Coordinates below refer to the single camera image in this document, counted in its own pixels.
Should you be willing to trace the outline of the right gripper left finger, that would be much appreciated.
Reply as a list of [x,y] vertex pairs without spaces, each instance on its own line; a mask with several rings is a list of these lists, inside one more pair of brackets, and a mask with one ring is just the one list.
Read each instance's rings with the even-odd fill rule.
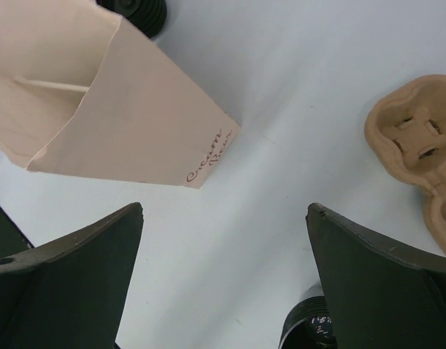
[[0,256],[0,348],[117,348],[142,229],[135,202]]

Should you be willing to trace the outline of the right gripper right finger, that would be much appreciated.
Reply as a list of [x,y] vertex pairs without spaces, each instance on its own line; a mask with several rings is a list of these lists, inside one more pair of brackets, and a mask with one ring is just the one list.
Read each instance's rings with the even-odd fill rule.
[[306,221],[339,348],[446,348],[446,257],[320,204]]

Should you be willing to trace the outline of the beige paper takeout bag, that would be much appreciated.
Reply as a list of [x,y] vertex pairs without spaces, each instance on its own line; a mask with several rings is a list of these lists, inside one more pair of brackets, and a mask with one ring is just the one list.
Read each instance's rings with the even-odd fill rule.
[[0,150],[30,172],[199,188],[240,130],[93,1],[0,1]]

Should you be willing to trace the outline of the short black coffee cup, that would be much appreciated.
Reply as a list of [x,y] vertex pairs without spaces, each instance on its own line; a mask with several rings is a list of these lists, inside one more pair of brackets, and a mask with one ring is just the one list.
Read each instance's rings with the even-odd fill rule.
[[168,15],[165,0],[96,0],[96,3],[125,17],[149,39],[163,30]]

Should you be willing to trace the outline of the tall black coffee cup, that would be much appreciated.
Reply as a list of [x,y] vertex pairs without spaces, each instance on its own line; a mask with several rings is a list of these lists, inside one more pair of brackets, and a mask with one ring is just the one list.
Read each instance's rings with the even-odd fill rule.
[[337,348],[333,325],[319,283],[301,296],[287,315],[280,336],[279,349]]

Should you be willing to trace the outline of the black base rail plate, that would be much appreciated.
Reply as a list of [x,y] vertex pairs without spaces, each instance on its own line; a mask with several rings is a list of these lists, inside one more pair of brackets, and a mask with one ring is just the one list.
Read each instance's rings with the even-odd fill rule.
[[32,248],[34,245],[0,207],[0,259]]

